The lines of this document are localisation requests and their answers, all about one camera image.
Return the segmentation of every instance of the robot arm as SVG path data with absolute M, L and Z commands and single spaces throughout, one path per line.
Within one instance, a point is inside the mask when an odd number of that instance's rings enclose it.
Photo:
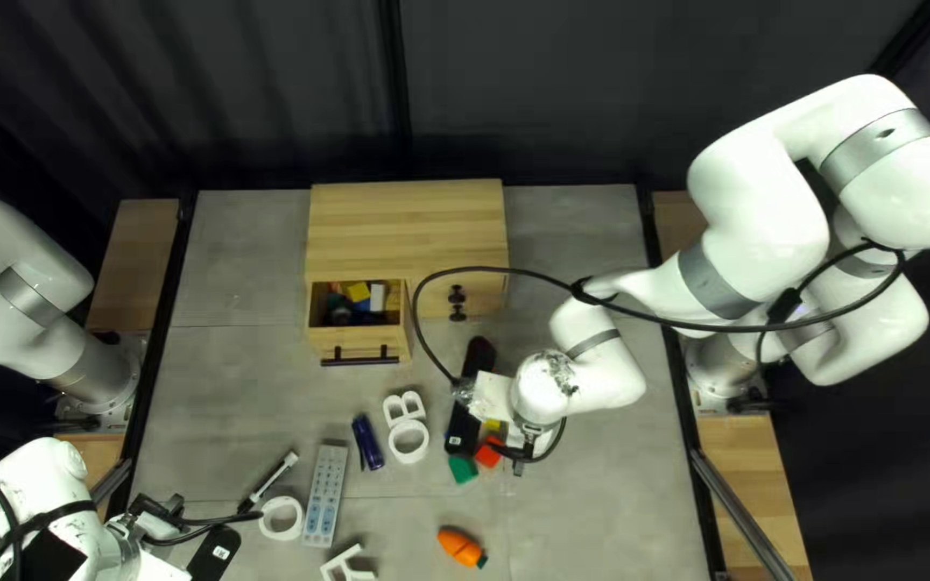
M 687 176 L 709 223 L 701 240 L 658 268 L 595 277 L 584 289 L 596 297 L 627 293 L 656 314 L 682 321 L 765 323 L 760 305 L 804 278 L 831 241 L 820 204 L 794 166 L 800 159 L 820 172 L 842 206 L 837 250 L 863 236 L 910 254 L 930 248 L 930 124 L 895 85 L 861 75 L 706 148 Z M 809 286 L 808 306 L 829 311 L 859 299 L 892 261 L 878 250 L 846 259 L 849 268 L 824 273 Z M 774 358 L 791 351 L 810 380 L 829 385 L 904 349 L 927 323 L 921 298 L 901 277 L 883 296 L 830 325 L 771 334 L 768 351 Z M 538 353 L 520 367 L 510 403 L 521 420 L 548 426 L 569 414 L 633 403 L 644 392 L 645 379 L 603 309 L 569 299 L 551 328 L 565 352 Z M 710 374 L 734 364 L 746 377 L 755 371 L 754 336 L 714 337 L 707 344 L 720 364 Z
M 20 525 L 39 514 L 45 514 L 80 500 L 90 499 L 84 486 L 88 470 L 78 450 L 68 442 L 50 437 L 28 442 L 0 460 L 0 488 Z M 8 524 L 0 508 L 0 579 L 12 563 L 12 547 L 6 544 Z M 176 535 L 176 529 L 170 532 Z M 35 548 L 36 535 L 49 535 L 51 540 Z M 69 547 L 75 558 L 59 559 L 59 549 L 46 546 L 53 543 Z M 36 556 L 39 550 L 47 554 L 42 559 L 56 559 L 55 575 L 67 574 L 71 581 L 188 581 L 188 573 L 167 564 L 147 552 L 138 543 L 138 535 L 121 522 L 99 522 L 92 509 L 59 517 L 46 526 L 44 532 L 32 532 L 24 539 L 24 556 Z
M 135 390 L 119 352 L 66 315 L 92 276 L 45 232 L 0 202 L 0 365 L 45 380 L 101 414 Z

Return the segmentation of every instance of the black device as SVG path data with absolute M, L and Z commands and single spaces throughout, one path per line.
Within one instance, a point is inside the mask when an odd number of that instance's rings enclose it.
M 236 557 L 243 539 L 229 526 L 219 526 L 207 533 L 186 571 L 192 581 L 218 581 Z
M 475 378 L 480 371 L 493 371 L 497 361 L 497 350 L 484 337 L 472 337 L 465 351 L 465 363 L 462 365 L 462 378 Z M 447 425 L 447 439 L 443 449 L 452 456 L 461 455 L 469 458 L 475 454 L 480 440 L 482 423 L 468 412 L 468 407 L 455 401 Z

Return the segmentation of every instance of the toy carrot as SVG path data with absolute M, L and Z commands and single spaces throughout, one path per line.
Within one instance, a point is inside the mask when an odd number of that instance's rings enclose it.
M 436 540 L 440 542 L 448 555 L 455 557 L 455 561 L 465 566 L 476 566 L 482 569 L 483 565 L 487 564 L 487 556 L 483 548 L 454 528 L 442 528 L 436 535 Z

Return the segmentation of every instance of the drawer handle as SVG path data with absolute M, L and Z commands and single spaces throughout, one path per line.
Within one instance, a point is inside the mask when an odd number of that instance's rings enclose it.
M 322 359 L 321 367 L 337 367 L 340 365 L 378 365 L 385 363 L 399 363 L 400 358 L 397 356 L 390 357 L 387 355 L 388 349 L 385 344 L 379 347 L 379 357 L 352 357 L 343 359 L 343 348 L 339 345 L 333 349 L 331 359 Z

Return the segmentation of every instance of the black cable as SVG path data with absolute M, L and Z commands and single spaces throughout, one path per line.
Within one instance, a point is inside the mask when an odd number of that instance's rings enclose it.
M 810 274 L 806 276 L 806 278 L 803 279 L 803 281 L 799 284 L 798 287 L 789 288 L 784 294 L 782 294 L 782 297 L 780 297 L 777 301 L 774 302 L 773 305 L 771 305 L 770 311 L 774 310 L 778 306 L 782 306 L 782 307 L 785 306 L 785 305 L 778 305 L 778 303 L 780 303 L 782 299 L 787 301 L 786 306 L 788 307 L 788 309 L 786 312 L 782 314 L 782 316 L 780 317 L 780 321 L 775 322 L 775 321 L 768 320 L 767 324 L 725 325 L 725 324 L 704 324 L 704 323 L 692 323 L 692 322 L 686 322 L 686 321 L 670 320 L 669 318 L 656 316 L 654 314 L 649 314 L 646 312 L 640 312 L 640 311 L 635 311 L 635 310 L 628 309 L 625 307 L 620 307 L 618 305 L 613 304 L 611 302 L 611 299 L 603 300 L 603 299 L 599 299 L 598 297 L 594 297 L 584 292 L 583 282 L 586 279 L 578 280 L 574 284 L 566 284 L 565 282 L 558 280 L 557 278 L 548 276 L 546 274 L 538 273 L 535 271 L 529 271 L 525 269 L 506 268 L 506 267 L 482 267 L 482 266 L 458 267 L 454 269 L 446 269 L 446 270 L 434 272 L 433 274 L 422 279 L 419 282 L 419 285 L 415 288 L 414 294 L 411 297 L 411 322 L 414 326 L 414 334 L 416 337 L 419 338 L 419 344 L 421 346 L 421 349 L 426 353 L 426 356 L 429 357 L 429 360 L 433 362 L 433 365 L 436 366 L 436 368 L 440 371 L 440 373 L 442 373 L 443 376 L 446 377 L 450 381 L 450 384 L 452 386 L 457 386 L 461 379 L 458 379 L 458 377 L 455 377 L 452 373 L 450 373 L 450 371 L 447 370 L 447 368 L 443 365 L 443 363 L 440 362 L 439 358 L 436 357 L 436 353 L 433 353 L 433 350 L 430 348 L 429 342 L 426 341 L 425 335 L 421 333 L 421 325 L 420 325 L 420 320 L 419 320 L 419 297 L 421 295 L 421 290 L 426 286 L 426 284 L 430 284 L 431 281 L 436 280 L 437 278 L 448 276 L 451 274 L 463 273 L 463 272 L 494 272 L 494 273 L 500 273 L 500 274 L 518 274 L 522 276 L 528 276 L 530 278 L 535 278 L 537 280 L 542 280 L 543 282 L 546 282 L 547 284 L 551 284 L 553 286 L 558 286 L 559 288 L 562 288 L 565 291 L 568 291 L 578 301 L 587 303 L 589 305 L 600 305 L 608 310 L 613 310 L 613 311 L 626 314 L 626 315 L 629 315 L 635 318 L 640 318 L 641 320 L 648 321 L 651 323 L 664 324 L 667 327 L 674 327 L 677 329 L 687 329 L 691 331 L 709 331 L 713 333 L 759 333 L 759 337 L 756 339 L 756 370 L 758 370 L 758 367 L 762 364 L 762 360 L 763 360 L 763 341 L 767 333 L 807 327 L 810 324 L 817 324 L 817 323 L 823 323 L 825 321 L 831 321 L 834 318 L 837 318 L 843 314 L 853 312 L 856 309 L 873 301 L 878 296 L 880 296 L 882 293 L 885 293 L 885 291 L 889 288 L 889 286 L 891 286 L 896 281 L 896 279 L 899 278 L 899 275 L 902 274 L 903 267 L 906 264 L 906 256 L 903 253 L 903 251 L 896 249 L 896 248 L 889 248 L 889 247 L 877 244 L 875 242 L 872 242 L 870 240 L 866 240 L 866 239 L 864 240 L 865 242 L 863 244 L 859 244 L 857 246 L 843 250 L 842 252 L 839 252 L 832 258 L 824 261 L 822 264 L 820 264 L 820 266 L 817 266 L 812 272 L 810 272 Z M 795 320 L 795 321 L 791 321 L 791 322 L 786 321 L 786 319 L 789 316 L 791 316 L 791 310 L 793 310 L 794 307 L 797 307 L 799 304 L 801 304 L 801 301 L 799 301 L 799 296 L 801 295 L 803 291 L 805 291 L 806 286 L 808 286 L 809 283 L 814 278 L 820 276 L 822 272 L 836 265 L 838 261 L 851 257 L 854 254 L 857 254 L 859 252 L 862 252 L 864 250 L 868 250 L 871 248 L 893 252 L 895 253 L 895 256 L 896 256 L 896 266 L 892 269 L 892 272 L 889 273 L 889 276 L 885 277 L 885 280 L 883 280 L 881 284 L 878 284 L 876 287 L 872 289 L 871 292 L 867 293 L 863 297 L 859 297 L 859 299 L 857 299 L 856 301 L 852 301 L 846 306 L 842 306 L 842 307 L 839 307 L 837 309 L 834 309 L 834 310 L 831 310 L 825 313 L 820 313 L 818 315 L 808 316 L 805 318 L 799 318 L 798 320 Z M 502 447 L 501 445 L 492 444 L 491 448 L 495 450 L 497 453 L 504 456 L 505 458 L 509 458 L 510 460 L 513 460 L 513 461 L 529 462 L 529 463 L 539 462 L 540 460 L 544 460 L 545 458 L 547 458 L 555 450 L 555 448 L 558 445 L 558 442 L 562 438 L 562 432 L 565 431 L 564 428 L 565 428 L 565 417 L 562 417 L 562 422 L 561 422 L 561 425 L 559 426 L 558 433 L 555 434 L 555 441 L 551 443 L 551 445 L 548 447 L 548 450 L 545 451 L 544 454 L 541 454 L 539 457 L 536 457 L 536 458 L 527 458 L 525 455 L 521 455 L 521 456 L 517 455 L 515 452 L 511 452 L 508 448 Z
M 171 524 L 184 524 L 186 526 L 209 526 L 213 524 L 229 524 L 232 522 L 244 522 L 248 520 L 257 520 L 260 517 L 265 516 L 261 511 L 252 511 L 248 513 L 241 513 L 238 515 L 231 515 L 227 517 L 216 517 L 211 519 L 187 519 L 180 516 L 170 516 L 164 520 L 171 522 Z
M 2 514 L 5 515 L 6 521 L 9 524 L 9 530 L 7 530 L 6 535 L 11 535 L 15 530 L 19 530 L 19 520 L 17 519 L 17 513 L 13 511 L 12 505 L 9 503 L 9 499 L 6 498 L 5 493 L 2 492 L 0 488 L 0 507 L 2 508 Z M 22 535 L 16 535 L 12 540 L 13 548 L 13 578 L 17 581 L 20 580 L 20 576 L 23 574 L 20 571 L 20 558 L 24 553 L 24 538 Z
M 826 313 L 820 313 L 818 315 L 800 318 L 799 320 L 791 321 L 791 322 L 726 325 L 726 324 L 704 324 L 704 323 L 691 323 L 691 322 L 686 322 L 686 321 L 674 321 L 674 320 L 670 320 L 669 318 L 663 318 L 660 316 L 656 316 L 654 314 L 649 314 L 646 312 L 640 312 L 640 311 L 635 311 L 635 310 L 628 309 L 625 307 L 620 307 L 618 305 L 613 304 L 610 301 L 606 301 L 603 299 L 599 299 L 598 297 L 591 296 L 587 293 L 584 293 L 582 288 L 579 288 L 580 286 L 579 284 L 566 284 L 565 282 L 558 280 L 557 278 L 549 277 L 546 274 L 540 274 L 538 272 L 529 271 L 525 269 L 515 269 L 515 268 L 505 268 L 505 267 L 458 267 L 454 269 L 446 269 L 446 270 L 442 270 L 439 272 L 434 272 L 433 274 L 422 279 L 421 282 L 419 282 L 419 285 L 414 290 L 414 294 L 412 295 L 412 298 L 411 298 L 411 319 L 412 319 L 412 324 L 414 325 L 414 334 L 415 336 L 419 338 L 419 344 L 421 346 L 421 349 L 423 351 L 426 351 L 426 355 L 429 357 L 430 361 L 433 362 L 433 365 L 436 366 L 436 368 L 440 371 L 440 373 L 442 373 L 447 379 L 450 380 L 450 383 L 452 385 L 458 385 L 458 381 L 459 381 L 458 377 L 454 377 L 454 375 L 451 374 L 450 371 L 447 370 L 447 368 L 443 365 L 443 363 L 440 363 L 439 359 L 436 357 L 436 355 L 433 353 L 433 350 L 430 348 L 429 342 L 426 341 L 426 337 L 422 335 L 420 321 L 419 321 L 419 297 L 421 294 L 421 290 L 426 286 L 426 284 L 430 284 L 431 281 L 437 278 L 443 277 L 443 276 L 448 276 L 451 274 L 458 274 L 462 272 L 496 272 L 500 274 L 517 274 L 517 275 L 522 275 L 522 276 L 528 276 L 530 278 L 535 278 L 537 280 L 542 280 L 546 282 L 547 284 L 558 286 L 559 288 L 562 288 L 565 291 L 568 290 L 578 300 L 581 300 L 588 304 L 600 305 L 608 310 L 613 310 L 619 313 L 633 316 L 635 318 L 640 318 L 641 320 L 648 321 L 651 323 L 664 324 L 667 327 L 674 327 L 677 329 L 688 329 L 691 331 L 709 331 L 712 333 L 769 333 L 773 331 L 787 331 L 789 329 L 807 327 L 810 324 L 831 321 L 832 318 L 836 318 L 838 316 L 849 313 L 851 311 L 855 311 L 856 309 L 862 307 L 863 305 L 866 305 L 867 303 L 873 301 L 876 297 L 878 297 L 881 293 L 883 293 L 890 285 L 892 285 L 893 282 L 896 281 L 896 278 L 898 278 L 898 276 L 902 274 L 903 266 L 905 265 L 905 262 L 906 262 L 905 255 L 903 254 L 902 250 L 886 248 L 885 246 L 882 246 L 882 245 L 879 245 L 873 242 L 866 242 L 864 244 L 854 246 L 852 248 L 847 249 L 846 251 L 836 254 L 832 258 L 832 260 L 837 261 L 842 258 L 847 258 L 847 257 L 852 256 L 853 254 L 856 254 L 857 252 L 862 252 L 863 250 L 867 250 L 870 248 L 878 248 L 882 250 L 887 250 L 887 251 L 894 252 L 896 254 L 896 266 L 892 270 L 892 273 L 889 275 L 889 277 L 885 278 L 885 281 L 883 281 L 882 284 L 879 284 L 870 293 L 867 293 L 866 295 L 864 295 L 863 297 L 860 297 L 856 301 L 852 301 L 846 306 L 839 307 L 835 310 L 828 311 Z M 812 277 L 818 276 L 820 272 L 823 272 L 823 270 L 826 270 L 825 267 L 830 268 L 831 265 L 828 263 L 824 263 L 823 265 L 820 265 L 820 267 L 818 267 L 818 269 L 813 271 L 813 273 L 811 273 L 810 276 Z
M 231 524 L 235 522 L 245 522 L 250 520 L 257 520 L 260 517 L 265 516 L 261 511 L 251 511 L 249 513 L 241 513 L 238 515 L 230 515 L 227 517 L 216 517 L 209 519 L 187 519 L 185 517 L 177 515 L 168 515 L 163 520 L 170 522 L 174 525 L 186 525 L 186 526 L 199 526 L 203 525 L 202 528 L 198 528 L 191 533 L 186 533 L 185 535 L 173 536 L 170 539 L 154 539 L 154 537 L 145 535 L 143 536 L 143 541 L 148 545 L 153 545 L 155 547 L 174 547 L 174 545 L 181 545 L 187 541 L 191 541 L 200 535 L 204 535 L 209 532 L 211 529 L 218 528 L 219 526 Z
M 551 445 L 548 446 L 548 450 L 545 450 L 544 454 L 535 456 L 533 458 L 528 458 L 526 457 L 525 454 L 523 455 L 517 454 L 514 451 L 512 451 L 510 448 L 504 447 L 503 445 L 498 445 L 496 443 L 488 443 L 487 445 L 494 452 L 497 452 L 501 456 L 504 456 L 505 458 L 508 458 L 509 460 L 513 462 L 533 464 L 533 463 L 539 462 L 540 460 L 544 460 L 545 458 L 550 456 L 551 453 L 554 452 L 556 448 L 558 448 L 558 442 L 562 440 L 562 434 L 565 433 L 565 420 L 566 420 L 566 417 L 562 417 L 562 420 L 558 423 L 558 432 L 555 433 L 555 439 L 551 441 Z
M 205 535 L 213 528 L 221 526 L 219 524 L 214 524 L 211 526 L 205 526 L 194 530 L 192 533 L 186 533 L 185 535 L 172 536 L 170 539 L 153 539 L 152 536 L 145 535 L 142 540 L 147 545 L 153 545 L 154 547 L 174 547 L 174 545 L 181 545 L 187 541 L 191 541 L 200 535 Z

